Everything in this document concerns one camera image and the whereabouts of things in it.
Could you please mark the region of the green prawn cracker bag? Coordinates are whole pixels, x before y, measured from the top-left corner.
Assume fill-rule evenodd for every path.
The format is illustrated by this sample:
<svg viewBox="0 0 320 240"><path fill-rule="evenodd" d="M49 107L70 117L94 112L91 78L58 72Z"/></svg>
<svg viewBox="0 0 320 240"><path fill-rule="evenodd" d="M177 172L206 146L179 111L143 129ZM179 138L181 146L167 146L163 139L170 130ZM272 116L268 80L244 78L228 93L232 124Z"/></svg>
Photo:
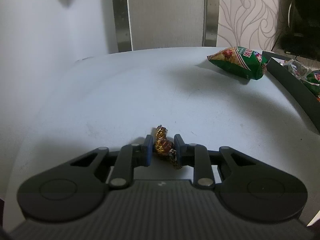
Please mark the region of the green prawn cracker bag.
<svg viewBox="0 0 320 240"><path fill-rule="evenodd" d="M314 95L319 97L320 93L320 71L314 70L302 79L302 83Z"/></svg>
<svg viewBox="0 0 320 240"><path fill-rule="evenodd" d="M222 70L248 80L262 78L268 64L262 53L241 46L223 49L207 59Z"/></svg>

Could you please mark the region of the gold foil candy packet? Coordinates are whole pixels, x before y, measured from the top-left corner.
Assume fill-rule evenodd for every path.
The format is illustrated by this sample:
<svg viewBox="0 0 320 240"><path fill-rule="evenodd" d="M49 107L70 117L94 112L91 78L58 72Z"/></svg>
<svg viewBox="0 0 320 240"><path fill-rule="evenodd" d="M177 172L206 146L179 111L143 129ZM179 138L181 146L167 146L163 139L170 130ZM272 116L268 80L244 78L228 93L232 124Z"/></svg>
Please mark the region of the gold foil candy packet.
<svg viewBox="0 0 320 240"><path fill-rule="evenodd" d="M168 130L162 125L155 129L155 142L153 152L155 156L163 161L170 163L174 169L180 170L182 167L177 161L175 145L167 138Z"/></svg>

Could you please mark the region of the black wall television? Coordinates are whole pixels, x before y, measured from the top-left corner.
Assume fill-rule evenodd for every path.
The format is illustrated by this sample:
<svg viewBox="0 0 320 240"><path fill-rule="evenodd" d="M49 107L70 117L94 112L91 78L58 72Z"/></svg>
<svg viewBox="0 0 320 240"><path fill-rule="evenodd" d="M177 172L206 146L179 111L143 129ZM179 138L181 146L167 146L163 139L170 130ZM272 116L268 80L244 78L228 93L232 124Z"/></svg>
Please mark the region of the black wall television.
<svg viewBox="0 0 320 240"><path fill-rule="evenodd" d="M287 53L319 61L319 0L293 0L288 31L280 39Z"/></svg>

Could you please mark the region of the black shallow cardboard box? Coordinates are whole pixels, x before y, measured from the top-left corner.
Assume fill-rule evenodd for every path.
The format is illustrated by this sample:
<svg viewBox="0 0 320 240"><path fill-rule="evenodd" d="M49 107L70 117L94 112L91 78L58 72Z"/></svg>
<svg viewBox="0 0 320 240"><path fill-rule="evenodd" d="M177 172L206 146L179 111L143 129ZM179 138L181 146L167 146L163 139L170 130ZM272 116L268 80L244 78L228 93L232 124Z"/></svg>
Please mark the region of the black shallow cardboard box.
<svg viewBox="0 0 320 240"><path fill-rule="evenodd" d="M267 64L268 72L270 72L293 96L319 131L319 101L317 101L316 97L310 92L310 90L308 90L297 78L290 74L288 70L276 61L276 59L286 61L290 60L290 58L269 51L263 51L262 55L269 60Z"/></svg>

